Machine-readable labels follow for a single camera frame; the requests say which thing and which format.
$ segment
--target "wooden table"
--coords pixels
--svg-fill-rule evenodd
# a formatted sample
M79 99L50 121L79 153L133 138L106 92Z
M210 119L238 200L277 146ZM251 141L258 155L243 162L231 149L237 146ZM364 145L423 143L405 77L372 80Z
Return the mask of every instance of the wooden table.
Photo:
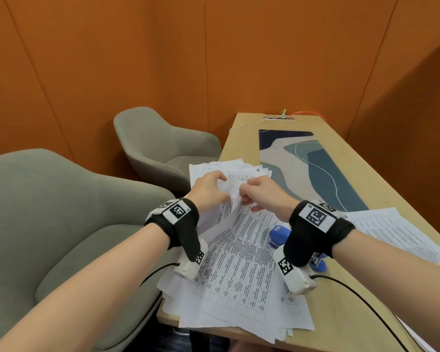
M239 113L233 127L258 123L263 114ZM294 121L267 120L257 126L231 130L220 160L243 158L259 164L258 130L311 131L335 161L345 177L370 209L396 207L401 215L440 245L440 235L384 179L376 173L328 124L317 116L294 116ZM328 259L327 274L350 285L387 321L409 351L421 351L393 314L334 260ZM387 352L402 351L381 321L350 291L337 283L320 280L316 290L306 295L316 331L293 330L293 337L276 341L276 348L290 351ZM157 313L161 323L177 326L179 317ZM202 331L233 339L268 344L239 328L212 328Z

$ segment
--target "wall panel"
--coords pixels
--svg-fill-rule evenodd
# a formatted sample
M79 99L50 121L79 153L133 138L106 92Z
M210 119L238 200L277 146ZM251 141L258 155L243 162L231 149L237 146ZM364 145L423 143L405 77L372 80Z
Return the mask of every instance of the wall panel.
M82 166L135 178L115 115L206 129L203 0L7 0Z
M205 0L209 131L321 112L346 136L396 0Z
M47 148L72 155L13 20L0 0L0 154Z
M398 0L348 142L440 232L440 0Z

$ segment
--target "person's left hand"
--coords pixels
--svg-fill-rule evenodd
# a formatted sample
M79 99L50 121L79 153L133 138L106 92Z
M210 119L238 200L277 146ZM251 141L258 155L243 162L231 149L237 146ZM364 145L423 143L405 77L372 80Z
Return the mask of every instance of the person's left hand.
M219 170L207 173L196 180L189 194L185 196L196 205L199 213L207 211L224 201L231 203L230 194L218 189L217 179L226 181L227 177Z

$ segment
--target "stack of papers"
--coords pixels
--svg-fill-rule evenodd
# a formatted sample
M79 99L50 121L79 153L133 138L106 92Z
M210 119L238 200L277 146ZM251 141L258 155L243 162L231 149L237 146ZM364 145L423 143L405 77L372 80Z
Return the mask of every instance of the stack of papers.
M191 165L192 184L218 169L228 177L219 181L219 189L230 193L232 204L201 215L200 237L209 252L193 281L165 272L158 282L163 311L180 316L183 328L241 327L270 343L292 336L293 328L314 330L305 297L288 291L268 246L270 229L288 224L268 211L252 213L240 205L239 186L271 172L241 159Z
M363 233L440 266L440 246L401 217L396 208L358 211L347 213L346 217ZM435 352L403 321L399 321L422 349Z

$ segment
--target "hand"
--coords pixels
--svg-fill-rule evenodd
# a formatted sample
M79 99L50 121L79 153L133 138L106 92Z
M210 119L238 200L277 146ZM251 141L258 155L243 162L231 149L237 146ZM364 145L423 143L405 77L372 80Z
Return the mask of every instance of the hand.
M185 196L196 205L199 213L225 201L231 203L230 194L218 189L218 179L226 181L227 177L219 170L205 174L196 180L189 194Z
M240 186L240 195L244 205L257 203L252 212L266 209L276 214L280 221L288 222L300 201L289 196L274 180L268 176L251 178Z

